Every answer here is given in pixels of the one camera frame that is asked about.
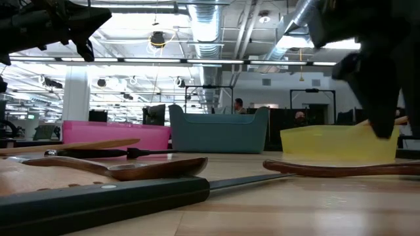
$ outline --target translucent yellow container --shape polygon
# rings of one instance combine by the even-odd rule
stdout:
[[[305,159],[393,162],[399,136],[378,139],[369,126],[316,125],[281,130],[283,152]]]

